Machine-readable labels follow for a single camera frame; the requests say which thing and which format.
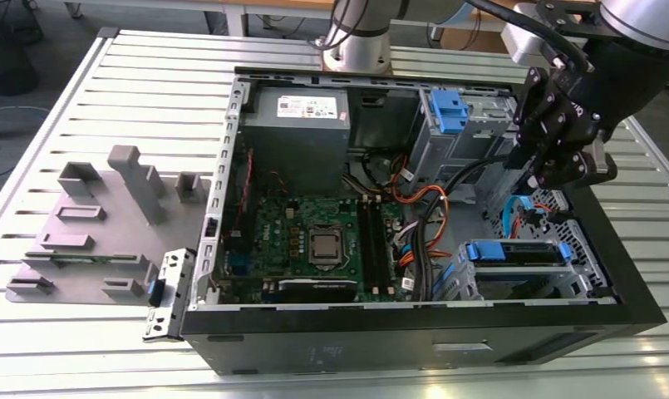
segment motherboard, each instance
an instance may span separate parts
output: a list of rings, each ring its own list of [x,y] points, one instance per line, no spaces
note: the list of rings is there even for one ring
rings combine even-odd
[[[227,256],[227,301],[399,300],[405,291],[397,282],[389,242],[402,223],[399,204],[361,199],[262,198],[253,251]]]

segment green circuit board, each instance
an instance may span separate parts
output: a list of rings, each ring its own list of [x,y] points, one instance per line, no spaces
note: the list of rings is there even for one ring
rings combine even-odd
[[[401,205],[382,204],[383,231],[394,234],[393,226],[402,223]],[[341,238],[341,263],[325,269],[311,263],[311,234],[331,229]],[[241,303],[261,303],[262,282],[270,278],[326,278],[358,283],[358,302],[399,300],[403,293],[397,286],[394,258],[390,248],[389,292],[373,293],[365,289],[365,270],[358,231],[358,202],[355,199],[265,198],[259,201],[253,253],[247,273],[233,277],[233,290]]]

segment metal table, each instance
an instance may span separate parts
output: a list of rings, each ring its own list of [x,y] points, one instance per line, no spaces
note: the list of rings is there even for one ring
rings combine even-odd
[[[496,54],[394,47],[391,58],[403,76],[521,82],[525,75]],[[126,144],[162,173],[207,173],[238,65],[318,70],[319,60],[294,41],[131,31],[95,40],[0,193],[0,394],[669,397],[669,323],[533,367],[218,377],[186,343],[142,343],[146,308],[6,301],[64,163],[107,168],[108,149]],[[669,164],[634,119],[609,150],[620,177],[594,193],[669,319]]]

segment ram slot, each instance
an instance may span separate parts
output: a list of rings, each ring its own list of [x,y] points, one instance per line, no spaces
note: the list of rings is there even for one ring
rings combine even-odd
[[[358,219],[358,238],[361,248],[362,269],[365,272],[365,290],[369,293],[378,291],[377,278],[377,259],[374,255],[374,245],[371,240],[371,209],[370,204],[363,201],[358,202],[357,219]]]
[[[387,293],[390,285],[389,254],[386,253],[386,228],[383,225],[383,216],[381,215],[381,204],[371,205],[370,211],[370,229],[374,259],[377,265],[377,286],[379,293]]]

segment cpu socket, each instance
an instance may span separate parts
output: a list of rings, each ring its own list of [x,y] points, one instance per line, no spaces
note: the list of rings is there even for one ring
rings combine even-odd
[[[310,228],[310,264],[330,271],[342,264],[342,228],[319,224]]]

